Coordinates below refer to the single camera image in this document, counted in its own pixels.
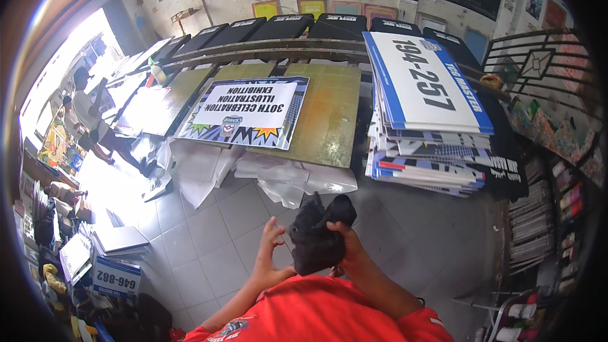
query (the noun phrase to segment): blue and white sign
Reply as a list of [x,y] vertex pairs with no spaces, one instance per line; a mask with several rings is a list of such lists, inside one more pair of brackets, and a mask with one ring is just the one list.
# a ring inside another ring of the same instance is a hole
[[435,40],[363,32],[393,129],[493,133],[465,76]]
[[133,297],[142,278],[140,266],[117,262],[102,256],[95,258],[93,290],[104,295]]

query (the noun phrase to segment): red t-shirt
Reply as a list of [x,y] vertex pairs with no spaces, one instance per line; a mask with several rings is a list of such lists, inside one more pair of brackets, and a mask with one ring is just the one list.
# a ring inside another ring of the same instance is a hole
[[354,283],[295,276],[265,291],[242,317],[213,334],[199,326],[184,342],[433,341],[453,342],[437,312],[423,308],[393,321],[372,308]]

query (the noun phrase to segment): glue bottle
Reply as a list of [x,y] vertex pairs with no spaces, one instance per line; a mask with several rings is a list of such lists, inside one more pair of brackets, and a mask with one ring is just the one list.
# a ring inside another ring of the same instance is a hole
[[152,57],[148,58],[148,64],[150,65],[150,72],[156,79],[156,81],[163,85],[167,80],[167,75],[162,71],[162,68],[158,65],[158,62],[154,62]]

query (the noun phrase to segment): tiled floor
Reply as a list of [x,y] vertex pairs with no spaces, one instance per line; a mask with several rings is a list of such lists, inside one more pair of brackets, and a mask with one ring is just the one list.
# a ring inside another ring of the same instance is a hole
[[[110,167],[87,156],[79,178],[98,222],[107,207],[150,240],[141,292],[163,303],[174,326],[185,331],[216,312],[247,280],[269,217],[287,226],[297,214],[272,202],[253,180],[232,174],[198,209],[182,201],[177,188],[143,203],[136,189],[142,179],[121,160]],[[459,199],[368,178],[348,195],[358,211],[354,229],[382,270],[423,297],[455,340],[474,334],[486,314],[450,299],[490,278],[494,202],[489,196]],[[332,197],[322,200],[327,204]],[[285,240],[274,252],[278,267],[293,263],[291,241]]]

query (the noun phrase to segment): shorts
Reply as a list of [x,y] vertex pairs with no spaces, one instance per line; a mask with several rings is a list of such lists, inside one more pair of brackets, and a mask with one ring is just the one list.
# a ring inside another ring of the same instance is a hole
[[78,145],[80,146],[80,148],[84,149],[87,152],[93,149],[93,147],[95,147],[95,143],[92,142],[91,139],[89,139],[88,133],[85,133],[80,137],[80,139],[78,140]]
[[103,135],[102,139],[99,141],[99,144],[110,151],[128,151],[131,147],[131,141],[133,141],[132,138],[119,138],[116,136],[114,130],[108,129],[106,134]]

